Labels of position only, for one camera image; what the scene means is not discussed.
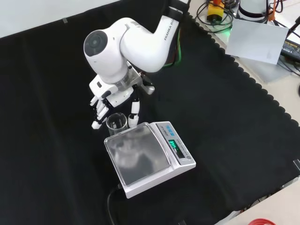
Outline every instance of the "yellow device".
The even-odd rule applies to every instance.
[[[217,0],[210,1],[210,3],[217,4]],[[218,3],[219,6],[224,8],[224,4],[222,2]],[[220,7],[214,6],[212,4],[208,4],[208,13],[207,13],[207,21],[215,22],[222,21],[224,14],[224,10]]]

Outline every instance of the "white table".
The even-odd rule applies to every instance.
[[[118,0],[0,0],[0,38]]]
[[[248,225],[258,218],[268,219],[276,225],[300,224],[300,181],[241,213],[225,225]]]
[[[190,14],[195,18],[196,11],[198,7],[205,2],[204,0],[192,0],[190,4]],[[276,19],[283,23],[284,25],[291,27],[294,24],[294,21],[300,15],[300,0],[287,0],[284,2],[284,11],[282,14],[277,14]],[[212,34],[212,38],[216,40],[222,48],[226,49],[226,45],[215,35]],[[292,41],[300,43],[300,39],[297,37],[291,36]],[[288,73],[288,76],[277,80],[271,83],[263,83],[259,79],[259,75],[253,71],[250,67],[246,67],[244,63],[236,58],[236,61],[239,63],[245,72],[249,73],[252,78],[256,80],[257,83],[262,85],[262,88],[266,89],[269,94],[271,94],[276,101],[279,102],[280,106],[284,107],[286,112],[289,113],[292,119],[300,123],[300,97],[298,95],[298,87],[300,85],[300,77]]]

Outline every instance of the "green digital display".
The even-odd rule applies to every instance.
[[[175,140],[169,140],[169,144],[175,150],[176,155],[178,156],[178,158],[185,158],[182,151],[180,150],[177,143],[175,142]]]

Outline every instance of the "black cloth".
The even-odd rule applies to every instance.
[[[119,180],[107,130],[90,127],[94,72],[83,42],[125,16],[153,32],[163,3],[147,4],[116,3],[0,40],[1,224],[108,224]],[[140,122],[169,120],[197,166],[129,200],[114,193],[120,225],[211,225],[297,175],[298,124],[188,18],[181,50],[177,67],[151,76],[154,95],[140,93]]]

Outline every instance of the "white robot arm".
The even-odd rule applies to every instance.
[[[151,94],[154,87],[128,62],[139,69],[153,73],[165,64],[174,34],[183,13],[189,8],[189,0],[170,0],[166,15],[160,19],[154,33],[130,18],[122,18],[104,30],[90,33],[84,41],[84,54],[92,69],[97,73],[90,83],[95,95],[90,105],[96,105],[94,129],[99,129],[112,107],[126,101],[135,94],[130,127],[138,123],[140,108],[137,86]]]

